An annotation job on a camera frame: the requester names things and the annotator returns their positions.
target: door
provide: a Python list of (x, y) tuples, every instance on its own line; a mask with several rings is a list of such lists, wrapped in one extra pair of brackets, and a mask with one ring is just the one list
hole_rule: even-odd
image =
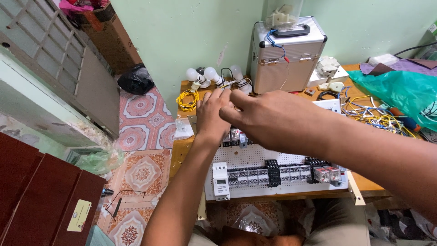
[(0, 43), (57, 96), (118, 137), (117, 83), (51, 0), (1, 0)]

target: screwdriver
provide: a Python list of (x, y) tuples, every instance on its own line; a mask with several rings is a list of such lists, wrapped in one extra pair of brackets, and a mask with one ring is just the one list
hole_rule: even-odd
[(413, 130), (415, 132), (418, 132), (420, 130), (419, 124), (417, 124), (417, 122), (413, 118), (408, 117), (404, 113), (402, 113), (398, 108), (393, 107), (390, 109), (390, 112), (394, 116), (398, 116), (399, 121), (401, 121), (407, 129)]

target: wooden cabinet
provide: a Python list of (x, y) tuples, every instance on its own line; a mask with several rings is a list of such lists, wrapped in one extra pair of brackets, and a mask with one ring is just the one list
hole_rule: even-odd
[[(106, 180), (3, 133), (0, 156), (0, 246), (85, 245)], [(91, 207), (68, 231), (78, 200)]]

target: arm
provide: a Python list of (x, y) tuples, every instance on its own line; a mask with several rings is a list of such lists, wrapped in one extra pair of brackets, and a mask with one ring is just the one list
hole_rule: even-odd
[(158, 202), (141, 241), (142, 246), (185, 246), (190, 241), (206, 174), (230, 124), (219, 117), (229, 105), (230, 90), (207, 92), (198, 101), (197, 135), (184, 163)]
[(263, 147), (349, 168), (437, 224), (436, 145), (367, 126), (283, 91), (256, 98), (233, 91), (231, 101), (243, 111), (222, 108), (222, 119)]

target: black plastic bag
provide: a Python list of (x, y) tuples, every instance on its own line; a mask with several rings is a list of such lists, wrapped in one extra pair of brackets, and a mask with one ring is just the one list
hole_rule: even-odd
[(122, 74), (117, 83), (123, 90), (135, 95), (144, 95), (155, 86), (142, 63), (136, 64), (130, 71)]

